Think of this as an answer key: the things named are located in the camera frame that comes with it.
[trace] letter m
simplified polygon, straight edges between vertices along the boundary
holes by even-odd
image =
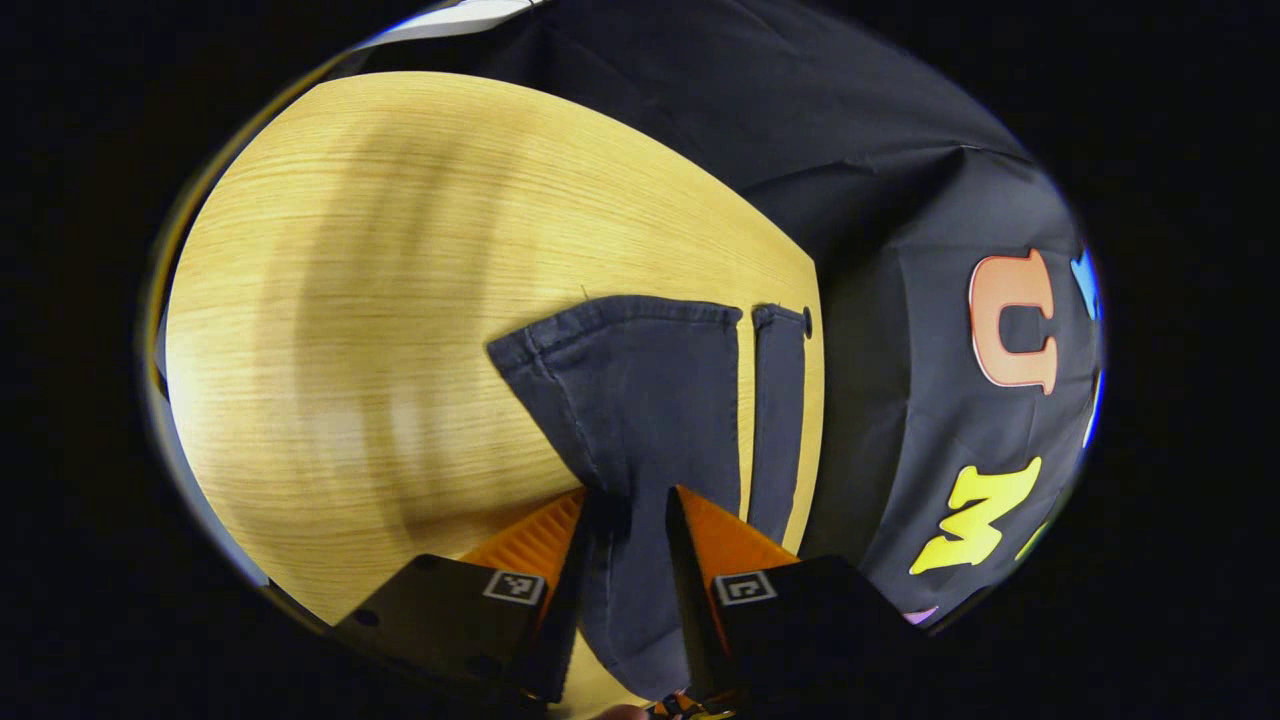
[[[1001,538],[1000,530],[992,528],[991,523],[1027,500],[1039,477],[1039,469],[1041,459],[1033,457],[1024,470],[1007,475],[982,475],[973,465],[960,470],[947,505],[952,510],[960,510],[975,500],[980,502],[942,520],[940,527],[960,539],[947,539],[945,536],[931,539],[911,564],[910,573],[918,575],[934,568],[964,562],[977,565],[986,560]]]

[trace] black cloth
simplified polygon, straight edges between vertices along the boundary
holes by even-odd
[[[1007,577],[1060,511],[1103,356],[1070,282],[1083,233],[1018,140],[924,63],[805,3],[557,0],[480,35],[379,46],[334,77],[388,70],[488,77],[614,118],[700,165],[814,259],[827,377],[801,557],[842,555],[901,611],[937,606],[933,624]],[[974,265],[1032,247],[1057,314],[1042,323],[1012,309],[1001,327],[1021,350],[1055,333],[1048,397],[992,386],[966,337]],[[908,573],[952,512],[964,465],[1006,473],[1032,456],[1044,460],[1036,488],[996,521],[995,555]]]
[[[751,313],[755,325],[755,445],[746,521],[781,543],[791,519],[804,432],[805,316],[780,305]]]
[[[737,329],[742,311],[614,296],[489,345],[489,357],[584,484],[614,509],[584,582],[581,628],[628,691],[689,683],[663,523],[684,484],[737,514]]]

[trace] colorful letter decal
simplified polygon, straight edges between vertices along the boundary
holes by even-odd
[[[1038,384],[1053,392],[1057,377],[1057,341],[1044,340],[1036,352],[1010,352],[1000,340],[1000,313],[1010,305],[1039,307],[1053,316],[1053,290],[1039,251],[1027,258],[991,256],[978,263],[969,281],[969,322],[973,352],[987,379],[1000,387]]]
[[[1025,469],[1007,475],[982,475],[973,465],[960,470],[947,505],[952,510],[960,510],[974,500],[980,502],[942,520],[940,527],[960,539],[938,536],[927,542],[920,556],[911,564],[911,574],[963,562],[977,565],[986,560],[1000,544],[1001,537],[991,523],[1027,500],[1039,469],[1041,459],[1033,457]]]

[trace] orange letter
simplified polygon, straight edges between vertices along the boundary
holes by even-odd
[[[1039,307],[1046,319],[1053,316],[1048,268],[1034,249],[1025,259],[991,256],[978,263],[969,279],[969,323],[973,352],[988,380],[1000,387],[1038,384],[1050,395],[1057,377],[1057,341],[1048,336],[1036,352],[1005,350],[1000,313],[1010,305]]]

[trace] wood grain surface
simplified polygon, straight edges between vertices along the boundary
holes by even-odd
[[[457,557],[579,486],[485,343],[621,293],[744,310],[744,518],[750,309],[810,309],[783,543],[795,551],[822,433],[812,260],[653,140],[497,81],[398,72],[326,82],[232,163],[170,295],[166,361],[183,448],[237,542],[335,623],[415,555]],[[593,662],[580,637],[558,714],[635,701]]]

